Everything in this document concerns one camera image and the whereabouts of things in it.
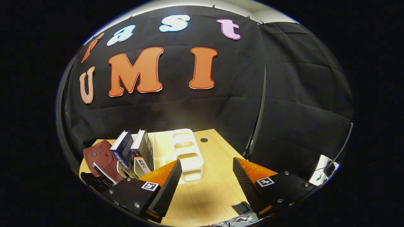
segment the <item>white plastic holder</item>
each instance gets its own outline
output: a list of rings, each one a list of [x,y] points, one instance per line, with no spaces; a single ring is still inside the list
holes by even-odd
[[[172,131],[174,156],[166,159],[180,159],[182,175],[178,184],[196,183],[203,177],[204,160],[196,143],[194,133],[190,129]]]

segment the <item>letter m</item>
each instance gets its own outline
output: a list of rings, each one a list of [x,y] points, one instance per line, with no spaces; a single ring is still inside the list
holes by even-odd
[[[133,65],[126,54],[118,54],[110,58],[111,90],[109,96],[123,95],[124,89],[121,88],[120,81],[125,89],[132,93],[138,78],[140,81],[136,89],[140,93],[160,91],[163,85],[158,81],[157,64],[162,53],[163,48],[161,47],[144,49]]]

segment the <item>burgundy fabric bag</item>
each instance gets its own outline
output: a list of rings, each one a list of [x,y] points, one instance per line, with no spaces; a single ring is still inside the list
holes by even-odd
[[[92,174],[99,177],[99,173],[93,167],[93,163],[95,162],[106,174],[118,183],[124,178],[116,170],[118,160],[112,154],[110,150],[111,146],[112,145],[104,139],[96,145],[84,149],[83,154]]]

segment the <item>blue letter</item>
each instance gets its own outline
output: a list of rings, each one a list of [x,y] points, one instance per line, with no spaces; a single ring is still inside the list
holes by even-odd
[[[188,15],[172,15],[161,20],[162,25],[158,29],[160,32],[176,32],[188,26],[187,21],[190,20]]]
[[[128,27],[124,27],[121,30],[115,32],[114,36],[107,42],[107,46],[111,46],[116,42],[122,42],[127,40],[132,36],[132,31],[135,28],[135,25],[129,25]]]

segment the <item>wooden table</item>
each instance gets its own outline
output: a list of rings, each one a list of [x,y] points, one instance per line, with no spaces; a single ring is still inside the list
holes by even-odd
[[[149,135],[154,135],[155,166],[158,168],[165,164],[162,162],[164,156],[172,156],[171,134],[167,131]],[[238,216],[232,206],[247,201],[233,173],[233,158],[243,157],[214,129],[194,132],[194,137],[204,159],[204,175],[197,183],[178,184],[162,225],[190,227],[219,223]],[[84,159],[79,172],[90,172]]]

